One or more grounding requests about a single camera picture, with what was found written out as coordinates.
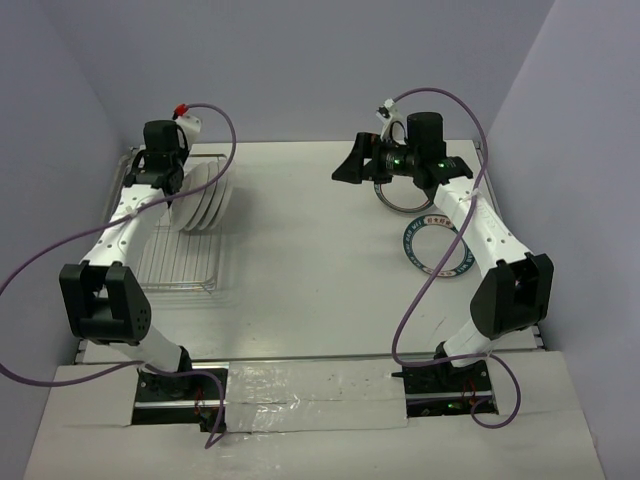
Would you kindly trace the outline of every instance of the white table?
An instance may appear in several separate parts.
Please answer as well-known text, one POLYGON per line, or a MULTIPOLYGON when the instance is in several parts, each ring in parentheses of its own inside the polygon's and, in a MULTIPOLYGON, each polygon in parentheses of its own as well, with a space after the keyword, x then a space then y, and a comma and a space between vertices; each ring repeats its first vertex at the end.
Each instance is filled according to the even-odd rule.
MULTIPOLYGON (((449 155, 479 170, 471 141, 447 145, 449 155)), ((151 295, 153 324, 198 360, 389 354, 398 322, 427 277, 402 248, 412 217, 383 206, 371 184, 331 180, 352 146, 240 144, 223 225, 220 287, 212 296, 151 295)), ((228 151, 224 144, 193 149, 228 151)), ((481 190, 490 198, 486 182, 481 190)), ((438 238, 434 260, 453 234, 438 238)), ((477 266, 438 280, 405 329, 400 350, 433 352, 467 321, 479 283, 477 266)), ((506 337, 499 348, 527 350, 536 343, 526 330, 506 337)), ((123 359, 89 344, 83 361, 123 359)))
MULTIPOLYGON (((242 358, 350 357, 333 360, 330 368, 339 374, 352 370, 353 362, 363 369, 376 362, 356 356, 388 355, 394 330, 426 277, 402 250, 410 218, 387 210, 370 185, 330 180, 350 148, 348 142, 240 145, 220 288, 211 297, 152 296, 157 328, 195 359, 231 360, 230 375, 234 360, 242 358)), ((471 142, 449 142, 449 154, 479 169, 471 142)), ((486 183, 481 188, 488 195, 486 183)), ((444 240, 434 248, 444 251, 444 240)), ((467 320, 479 281, 477 267, 437 281, 406 329, 401 350, 433 351, 452 335, 467 320)), ((130 425, 137 384, 131 369, 52 389, 25 478, 603 480, 562 355, 536 350, 530 330, 500 346, 512 350, 500 356, 523 392, 521 414, 500 430, 480 428, 468 416, 413 418, 378 430, 376 418, 360 430, 229 434, 204 450, 206 434, 196 425, 130 425)), ((93 344, 84 358, 117 360, 110 349, 93 344)), ((282 362, 291 368, 304 363, 282 362)), ((482 417, 497 423, 512 410, 514 390, 495 362, 488 366, 500 415, 482 417)), ((60 367, 56 380, 102 368, 60 367)), ((344 418, 349 408, 358 409, 356 416, 371 406, 335 403, 342 403, 344 418)), ((236 405, 244 405, 243 399, 236 405)), ((389 412, 393 418, 404 419, 402 401, 389 408, 396 409, 389 412)), ((322 416, 306 420, 325 426, 322 416)))
MULTIPOLYGON (((120 371, 51 390, 25 479, 604 480, 562 355, 501 356, 520 381, 523 404, 500 430, 468 416, 413 418, 386 430, 230 434, 210 450, 196 425, 130 426, 137 376, 120 371)), ((56 380, 101 368, 60 367, 56 380)), ((489 374, 497 406, 508 413, 513 385, 494 362, 489 374)))

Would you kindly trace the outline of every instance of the gray wall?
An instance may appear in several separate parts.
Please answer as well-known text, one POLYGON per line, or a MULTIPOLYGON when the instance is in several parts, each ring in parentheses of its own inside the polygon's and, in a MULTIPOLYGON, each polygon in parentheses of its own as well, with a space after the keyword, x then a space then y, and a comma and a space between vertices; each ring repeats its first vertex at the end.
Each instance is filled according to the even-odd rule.
POLYGON ((640 476, 640 3, 559 0, 491 129, 515 232, 556 264, 566 355, 610 479, 640 476))
MULTIPOLYGON (((0 2, 0 277, 100 218, 122 154, 116 130, 40 7, 0 2)), ((0 361, 51 379, 72 359, 58 272, 88 247, 50 253, 0 299, 0 361)), ((0 478, 22 478, 48 390, 0 378, 0 478)))
MULTIPOLYGON (((378 129, 389 96, 435 85, 489 125, 553 0, 41 0, 132 143, 182 102, 229 111, 243 141, 378 129)), ((451 101, 449 138, 475 135, 451 101)), ((206 139, 228 139, 224 123, 206 139)))

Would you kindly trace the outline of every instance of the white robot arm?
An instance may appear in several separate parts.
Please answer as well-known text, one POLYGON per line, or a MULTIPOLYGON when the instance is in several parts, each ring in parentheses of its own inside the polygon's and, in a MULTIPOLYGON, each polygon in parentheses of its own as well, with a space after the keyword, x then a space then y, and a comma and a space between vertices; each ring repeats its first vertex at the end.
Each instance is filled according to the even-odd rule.
MULTIPOLYGON (((146 148, 134 160, 110 222, 180 191, 184 163, 201 129, 191 115, 145 125, 146 148)), ((166 202, 104 230, 80 264, 65 265, 60 285, 75 336, 109 345, 133 360, 167 372, 190 368, 187 351, 151 325, 151 306, 131 265, 141 258, 166 202)))
MULTIPOLYGON (((402 121, 393 100, 379 109, 381 135, 361 132, 347 159, 333 173, 334 180, 382 184, 395 175, 413 178, 459 229, 473 197, 476 210, 463 233, 473 252, 482 282, 470 305, 471 319, 438 347, 439 356, 488 352, 502 336, 535 325, 547 314, 553 264, 547 255, 533 255, 504 225, 491 204, 474 188, 474 175, 464 160, 447 157, 442 116, 414 113, 406 118, 406 143, 393 136, 402 121)), ((454 360, 454 368, 466 367, 478 358, 454 360)))

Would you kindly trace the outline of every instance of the white plate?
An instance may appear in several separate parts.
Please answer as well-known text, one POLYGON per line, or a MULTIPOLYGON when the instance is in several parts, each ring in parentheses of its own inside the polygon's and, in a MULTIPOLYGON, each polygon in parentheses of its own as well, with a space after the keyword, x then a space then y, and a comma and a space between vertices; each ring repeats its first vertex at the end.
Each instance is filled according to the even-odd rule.
MULTIPOLYGON (((213 162, 206 163, 206 165, 208 169, 208 174, 207 174, 207 183, 208 183, 213 179, 213 177, 215 177, 218 174, 218 162, 213 161, 213 162)), ((200 221, 204 218, 204 215, 207 212, 209 205, 211 204, 211 200, 213 199, 213 195, 216 191, 216 186, 217 186, 217 182, 211 185, 210 187, 207 187, 207 189, 204 191, 204 196, 200 201, 200 206, 198 206, 198 210, 196 210, 196 213, 193 215, 193 217, 191 218, 187 226, 184 227, 186 231, 193 230, 196 227, 196 225, 198 225, 200 221)))
POLYGON ((214 230, 220 224, 220 221, 224 216, 224 212, 227 209, 227 206, 229 205, 229 200, 231 199, 231 193, 233 193, 233 167, 234 165, 231 164, 229 166, 229 169, 224 174, 224 176, 227 177, 227 185, 226 185, 226 188, 224 189, 224 195, 222 196, 222 203, 220 204, 220 207, 218 208, 218 211, 216 212, 215 217, 213 217, 213 222, 209 226, 208 230, 214 230))
MULTIPOLYGON (((180 192, 193 190, 194 188, 204 185, 207 183, 207 178, 209 178, 209 167, 207 164, 200 163, 196 165, 193 170, 185 175, 180 192)), ((203 196, 204 190, 174 200, 171 204, 171 230, 182 230, 187 226, 198 210, 203 196)))
POLYGON ((207 227, 213 221, 213 218, 215 217, 216 212, 218 211, 218 208, 222 203, 224 190, 227 186, 227 173, 228 171, 225 172, 225 174, 222 177, 220 177, 220 180, 218 180, 218 185, 216 186, 216 191, 213 194, 213 198, 211 199, 211 202, 209 203, 209 207, 207 208, 207 211, 204 214, 204 217, 202 218, 202 220, 197 226, 198 230, 206 230, 207 227))

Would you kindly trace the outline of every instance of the wire dish rack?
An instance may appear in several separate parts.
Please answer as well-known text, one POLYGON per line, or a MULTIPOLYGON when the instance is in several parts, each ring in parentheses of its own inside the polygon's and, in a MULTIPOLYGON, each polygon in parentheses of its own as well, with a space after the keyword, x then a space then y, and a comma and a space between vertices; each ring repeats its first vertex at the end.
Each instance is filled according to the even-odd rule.
MULTIPOLYGON (((109 217, 119 198, 120 185, 137 151, 123 157, 112 189, 109 217)), ((191 155, 185 165, 189 171, 195 165, 218 160, 227 161, 226 155, 191 155)), ((208 292, 218 285, 222 223, 214 230, 173 231, 171 212, 167 211, 156 225, 145 245, 137 265, 131 265, 138 283, 147 292, 208 292)))

